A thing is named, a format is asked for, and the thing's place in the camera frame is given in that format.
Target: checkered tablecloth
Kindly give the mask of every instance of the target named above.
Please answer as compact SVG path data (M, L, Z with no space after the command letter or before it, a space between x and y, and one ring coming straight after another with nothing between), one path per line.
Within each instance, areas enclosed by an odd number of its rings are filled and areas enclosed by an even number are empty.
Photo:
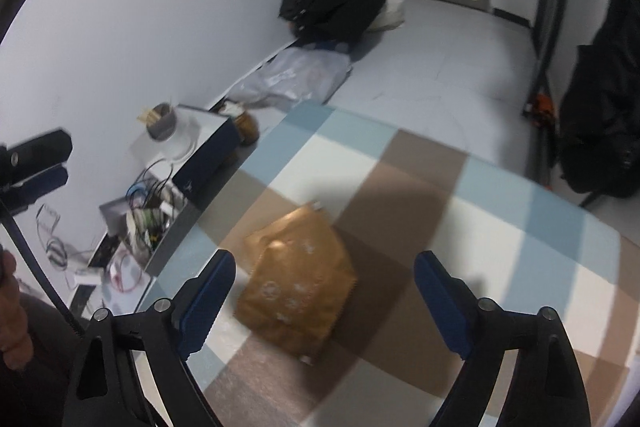
M320 201L358 285L316 365L233 317L250 270L243 239ZM424 427L462 365L412 281L433 250L476 296L504 309L555 308L574 346L594 426L628 375L639 333L640 250L585 211L463 152L348 112L303 103L236 172L145 298L172 297L216 248L236 284L189 367L225 427ZM508 352L483 425L499 415Z

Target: screw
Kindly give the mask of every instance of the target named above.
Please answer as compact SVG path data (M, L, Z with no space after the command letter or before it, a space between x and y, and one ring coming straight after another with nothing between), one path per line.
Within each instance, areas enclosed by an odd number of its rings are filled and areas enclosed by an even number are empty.
M154 302L154 309L157 312L163 312L171 307L171 301L169 299L158 299Z
M478 301L478 308L484 310L486 312L493 312L498 307L498 304L495 301L484 297Z
M94 313L94 319L98 322L105 320L109 316L109 310L107 308L100 308Z
M555 309L546 307L546 308L542 308L542 316L545 317L546 320L552 321L558 318L558 313L556 312Z

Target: tile floor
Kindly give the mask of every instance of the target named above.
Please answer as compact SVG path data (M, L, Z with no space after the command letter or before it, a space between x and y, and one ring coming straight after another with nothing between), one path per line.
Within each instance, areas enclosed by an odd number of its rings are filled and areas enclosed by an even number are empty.
M535 60L529 31L435 0L405 0L406 22L367 35L330 104L524 173L520 117Z

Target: brown package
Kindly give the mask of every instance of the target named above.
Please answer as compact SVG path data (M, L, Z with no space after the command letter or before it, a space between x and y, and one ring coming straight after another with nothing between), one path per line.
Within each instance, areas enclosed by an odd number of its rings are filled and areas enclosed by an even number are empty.
M259 256L236 318L264 339L312 362L357 277L322 212L309 205L245 239Z

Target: person's arm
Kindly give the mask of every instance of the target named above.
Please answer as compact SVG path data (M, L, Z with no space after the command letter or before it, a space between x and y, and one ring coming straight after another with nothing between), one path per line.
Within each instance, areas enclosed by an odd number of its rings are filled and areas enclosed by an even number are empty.
M27 314L20 305L20 286L14 277L15 259L0 252L4 277L0 282L0 351L4 364L14 371L24 368L33 358Z

